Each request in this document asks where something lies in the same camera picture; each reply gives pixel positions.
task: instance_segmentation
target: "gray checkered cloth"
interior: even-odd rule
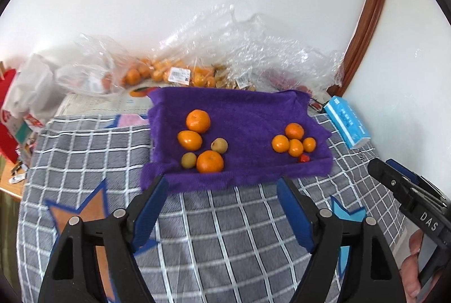
[[[328,177],[298,179],[319,208],[333,195],[349,211],[375,217],[393,248],[403,215],[393,195],[367,173],[371,144],[349,150],[326,117],[334,155]],[[37,142],[20,206],[17,258],[24,303],[37,302],[56,230],[45,199],[78,208],[104,178],[110,212],[139,194],[141,167],[152,159],[147,126],[107,128],[112,116],[52,120]],[[136,260],[157,302],[288,302],[310,255],[299,246],[277,200],[276,185],[168,197],[152,236],[161,243]],[[327,302],[338,298],[337,273]]]

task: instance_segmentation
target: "purple towel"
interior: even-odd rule
[[[307,115],[309,97],[303,92],[166,87],[150,92],[149,97],[154,104],[149,123],[155,150],[153,162],[141,173],[142,189],[161,174],[165,174],[170,192],[180,193],[274,182],[281,176],[326,176],[332,168],[332,152],[326,144],[331,133]],[[229,143],[222,172],[199,174],[195,168],[184,170],[180,165],[186,150],[178,143],[177,134],[187,129],[186,116],[194,109],[205,110],[211,118],[197,155],[210,149],[217,137]],[[284,134],[289,123],[301,124],[305,136],[316,139],[310,162],[297,163],[288,152],[273,151],[272,138]]]

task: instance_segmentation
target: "human hand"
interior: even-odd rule
[[[410,256],[408,256],[401,264],[400,273],[407,303],[416,303],[416,297],[421,290],[421,284],[418,280],[418,254],[421,249],[421,243],[423,242],[423,235],[424,233],[421,229],[418,229],[411,235],[409,239]],[[433,276],[429,291],[425,294],[421,302],[428,296],[437,280],[440,278],[440,275],[441,271]]]

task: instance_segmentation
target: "blue tissue package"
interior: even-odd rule
[[[360,148],[371,139],[367,128],[345,99],[333,96],[324,106],[324,110],[337,127],[349,149]]]

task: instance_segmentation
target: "silver screw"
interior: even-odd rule
[[[365,221],[370,225],[370,226],[375,226],[377,224],[376,219],[374,219],[373,217],[366,217]]]
[[[80,221],[80,217],[74,216],[69,219],[69,224],[71,226],[75,226],[76,224],[78,224],[79,221]]]
[[[114,216],[115,218],[122,218],[124,215],[125,215],[125,209],[116,209],[116,210],[113,212],[113,216]]]
[[[319,215],[323,218],[330,218],[332,217],[332,212],[329,209],[321,209]]]

